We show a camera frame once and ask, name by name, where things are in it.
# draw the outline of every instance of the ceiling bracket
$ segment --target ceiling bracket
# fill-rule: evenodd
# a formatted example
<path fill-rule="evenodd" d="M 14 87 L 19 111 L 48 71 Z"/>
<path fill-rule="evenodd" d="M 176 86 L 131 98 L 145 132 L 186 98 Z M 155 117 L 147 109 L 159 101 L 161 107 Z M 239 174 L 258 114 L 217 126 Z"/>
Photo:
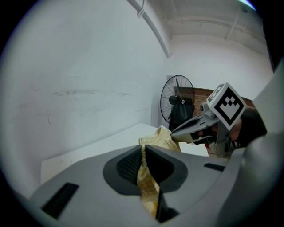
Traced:
<path fill-rule="evenodd" d="M 140 18 L 141 16 L 143 16 L 144 12 L 145 12 L 145 6 L 147 4 L 147 0 L 143 0 L 143 6 L 142 9 L 140 10 L 140 12 L 137 14 L 137 17 Z"/>

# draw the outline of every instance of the yellow cloth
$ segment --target yellow cloth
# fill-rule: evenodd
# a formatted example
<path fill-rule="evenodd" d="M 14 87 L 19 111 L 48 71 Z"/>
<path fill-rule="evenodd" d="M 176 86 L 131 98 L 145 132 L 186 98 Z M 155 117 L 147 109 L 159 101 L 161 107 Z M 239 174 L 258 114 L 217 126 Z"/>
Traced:
<path fill-rule="evenodd" d="M 152 177 L 146 163 L 145 145 L 156 145 L 173 151 L 181 151 L 179 144 L 171 138 L 171 131 L 164 126 L 160 126 L 157 131 L 150 136 L 139 138 L 138 142 L 142 146 L 142 162 L 137 176 L 137 185 L 141 191 L 141 201 L 145 209 L 155 218 L 158 208 L 159 185 Z"/>

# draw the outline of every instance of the white wall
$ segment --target white wall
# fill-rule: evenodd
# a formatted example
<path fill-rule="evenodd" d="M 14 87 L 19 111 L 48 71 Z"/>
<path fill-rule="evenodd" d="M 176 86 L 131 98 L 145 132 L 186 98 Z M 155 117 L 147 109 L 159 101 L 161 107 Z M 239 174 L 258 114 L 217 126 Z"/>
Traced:
<path fill-rule="evenodd" d="M 167 75 L 184 75 L 194 87 L 214 90 L 228 82 L 242 97 L 253 100 L 273 76 L 268 58 L 221 38 L 175 35 L 171 52 Z"/>
<path fill-rule="evenodd" d="M 24 196 L 42 160 L 157 126 L 166 56 L 136 15 L 126 0 L 42 1 L 14 32 L 1 59 L 1 160 Z"/>

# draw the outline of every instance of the black sleeve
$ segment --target black sleeve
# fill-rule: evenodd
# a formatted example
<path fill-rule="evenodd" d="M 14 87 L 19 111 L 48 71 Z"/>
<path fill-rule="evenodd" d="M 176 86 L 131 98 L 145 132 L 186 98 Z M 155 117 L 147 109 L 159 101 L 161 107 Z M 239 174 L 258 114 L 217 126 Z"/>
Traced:
<path fill-rule="evenodd" d="M 246 109 L 241 116 L 241 120 L 241 130 L 236 140 L 241 147 L 246 147 L 252 140 L 267 133 L 257 110 Z"/>

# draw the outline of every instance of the brick wall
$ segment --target brick wall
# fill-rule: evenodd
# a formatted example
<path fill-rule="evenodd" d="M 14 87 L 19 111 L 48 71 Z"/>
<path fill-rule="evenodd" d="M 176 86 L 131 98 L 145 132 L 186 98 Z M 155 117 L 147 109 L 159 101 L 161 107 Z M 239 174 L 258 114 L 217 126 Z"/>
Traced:
<path fill-rule="evenodd" d="M 200 111 L 200 104 L 205 102 L 206 99 L 210 96 L 210 94 L 213 92 L 213 90 L 209 89 L 203 89 L 203 88 L 194 88 L 194 93 L 195 93 L 195 101 L 194 101 L 194 113 L 193 116 L 196 117 L 201 114 Z M 245 103 L 248 105 L 248 108 L 254 109 L 254 105 L 250 99 L 244 98 Z"/>

